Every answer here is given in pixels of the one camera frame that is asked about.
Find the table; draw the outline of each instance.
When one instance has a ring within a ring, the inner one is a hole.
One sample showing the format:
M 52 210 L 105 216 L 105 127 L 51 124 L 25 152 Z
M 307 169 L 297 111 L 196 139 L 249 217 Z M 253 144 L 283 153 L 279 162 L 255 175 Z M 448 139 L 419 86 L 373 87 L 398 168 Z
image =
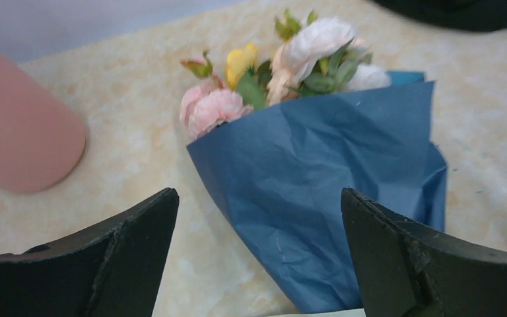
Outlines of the table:
M 71 234 L 165 187 L 181 196 L 154 316 L 268 316 L 295 309 L 230 228 L 189 159 L 180 98 L 197 80 L 179 60 L 253 42 L 269 57 L 273 19 L 317 9 L 353 23 L 388 69 L 437 81 L 433 141 L 450 165 L 447 232 L 507 250 L 507 31 L 415 24 L 370 1 L 254 0 L 61 52 L 21 67 L 86 121 L 89 148 L 64 182 L 0 190 L 0 254 Z

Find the pink carnation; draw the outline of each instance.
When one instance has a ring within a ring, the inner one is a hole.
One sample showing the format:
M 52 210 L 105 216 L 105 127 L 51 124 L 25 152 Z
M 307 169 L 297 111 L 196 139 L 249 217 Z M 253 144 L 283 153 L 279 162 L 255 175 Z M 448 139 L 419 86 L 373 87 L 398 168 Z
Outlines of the pink carnation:
M 232 122 L 254 108 L 244 106 L 242 97 L 230 89 L 203 83 L 189 89 L 182 98 L 180 120 L 193 139 L 204 136 L 224 122 Z
M 203 81 L 201 84 L 191 87 L 186 91 L 180 105 L 180 122 L 186 129 L 189 129 L 187 127 L 189 116 L 195 111 L 195 105 L 216 89 L 217 86 L 212 81 Z

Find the pink cylinder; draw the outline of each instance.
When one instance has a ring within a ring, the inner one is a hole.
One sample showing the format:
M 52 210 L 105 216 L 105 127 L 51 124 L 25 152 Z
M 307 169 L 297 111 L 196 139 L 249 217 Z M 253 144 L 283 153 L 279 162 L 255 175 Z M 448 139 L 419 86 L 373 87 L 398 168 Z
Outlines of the pink cylinder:
M 60 182 L 85 144 L 82 119 L 0 54 L 0 188 L 32 193 Z

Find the blue wrapping paper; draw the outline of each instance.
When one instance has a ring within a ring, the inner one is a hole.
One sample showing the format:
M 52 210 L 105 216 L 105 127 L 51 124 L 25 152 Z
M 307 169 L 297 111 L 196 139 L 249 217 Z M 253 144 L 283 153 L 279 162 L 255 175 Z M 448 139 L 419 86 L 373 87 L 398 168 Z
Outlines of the blue wrapping paper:
M 187 147 L 218 208 L 303 313 L 362 306 L 343 188 L 444 230 L 447 166 L 430 142 L 434 83 L 390 75 L 391 87 L 283 102 Z

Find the flower bud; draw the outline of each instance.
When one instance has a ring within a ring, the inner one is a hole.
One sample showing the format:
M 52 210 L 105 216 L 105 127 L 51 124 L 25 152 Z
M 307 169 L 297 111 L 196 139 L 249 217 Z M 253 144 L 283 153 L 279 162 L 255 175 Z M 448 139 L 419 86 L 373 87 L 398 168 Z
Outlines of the flower bud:
M 198 78 L 207 78 L 213 74 L 213 64 L 207 57 L 208 51 L 203 52 L 203 60 L 187 59 L 180 61 L 180 64 L 189 69 Z

